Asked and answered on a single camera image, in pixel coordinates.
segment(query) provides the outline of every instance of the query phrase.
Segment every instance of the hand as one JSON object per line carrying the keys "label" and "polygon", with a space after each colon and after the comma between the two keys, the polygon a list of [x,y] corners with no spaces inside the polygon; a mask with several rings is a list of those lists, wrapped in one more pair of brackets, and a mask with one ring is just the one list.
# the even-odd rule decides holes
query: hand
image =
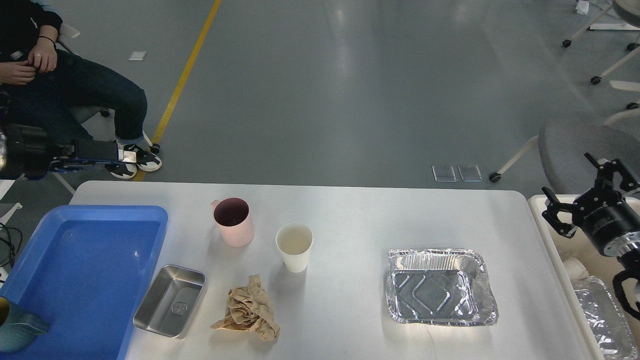
{"label": "hand", "polygon": [[36,69],[28,61],[0,63],[0,83],[26,85],[36,77]]}
{"label": "hand", "polygon": [[29,64],[38,69],[41,74],[55,70],[58,54],[51,40],[38,38],[36,46],[29,53]]}

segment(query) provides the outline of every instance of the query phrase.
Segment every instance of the black jeans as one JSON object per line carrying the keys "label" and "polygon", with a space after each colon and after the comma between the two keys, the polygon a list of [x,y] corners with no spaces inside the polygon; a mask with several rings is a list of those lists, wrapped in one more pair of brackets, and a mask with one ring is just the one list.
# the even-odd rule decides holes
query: black jeans
{"label": "black jeans", "polygon": [[89,60],[57,50],[58,66],[24,86],[2,85],[12,103],[7,122],[43,128],[56,143],[93,137],[71,114],[76,105],[115,110],[115,134],[123,143],[143,138],[147,115],[145,91],[117,72]]}

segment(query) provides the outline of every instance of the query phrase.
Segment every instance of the black and white sneaker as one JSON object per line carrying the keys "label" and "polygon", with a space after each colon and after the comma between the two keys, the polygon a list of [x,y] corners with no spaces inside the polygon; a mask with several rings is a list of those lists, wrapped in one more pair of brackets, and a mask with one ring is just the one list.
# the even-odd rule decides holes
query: black and white sneaker
{"label": "black and white sneaker", "polygon": [[138,168],[133,164],[109,164],[104,168],[119,179],[130,179],[138,172]]}
{"label": "black and white sneaker", "polygon": [[144,151],[140,146],[137,146],[134,143],[124,145],[122,149],[136,153],[136,165],[142,171],[156,171],[162,166],[162,160],[160,160],[160,158],[158,158],[154,153]]}

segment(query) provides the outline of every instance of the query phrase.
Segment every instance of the stainless steel tray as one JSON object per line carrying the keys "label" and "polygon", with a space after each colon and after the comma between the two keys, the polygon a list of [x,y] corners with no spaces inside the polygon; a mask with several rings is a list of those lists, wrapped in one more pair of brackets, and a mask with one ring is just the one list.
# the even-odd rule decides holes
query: stainless steel tray
{"label": "stainless steel tray", "polygon": [[201,272],[176,265],[163,266],[133,317],[133,324],[156,334],[183,339],[204,284],[205,275]]}

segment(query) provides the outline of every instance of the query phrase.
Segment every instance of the robotic arm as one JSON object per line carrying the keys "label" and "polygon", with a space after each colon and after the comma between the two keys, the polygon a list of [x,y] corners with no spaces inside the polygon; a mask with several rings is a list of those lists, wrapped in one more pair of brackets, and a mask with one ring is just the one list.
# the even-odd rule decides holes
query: robotic arm
{"label": "robotic arm", "polygon": [[[10,103],[9,94],[0,90],[0,120]],[[0,126],[0,179],[37,180],[49,171],[69,172],[135,162],[135,152],[123,151],[113,142],[76,139],[69,144],[55,144],[39,127]]]}
{"label": "robotic arm", "polygon": [[[627,299],[622,282],[627,279],[640,281],[640,216],[627,204],[625,197],[637,192],[640,184],[637,177],[618,159],[597,161],[589,153],[585,157],[597,169],[593,187],[584,195],[576,198],[573,204],[558,201],[549,188],[542,188],[548,199],[547,210],[543,218],[566,238],[571,238],[579,227],[589,238],[593,246],[603,256],[618,259],[625,268],[613,278],[614,293],[622,308],[640,320],[640,311],[634,309]],[[614,189],[614,174],[621,177],[619,188]],[[558,219],[558,213],[572,214],[572,224]],[[640,283],[636,285],[636,307],[640,309],[638,293]]]}

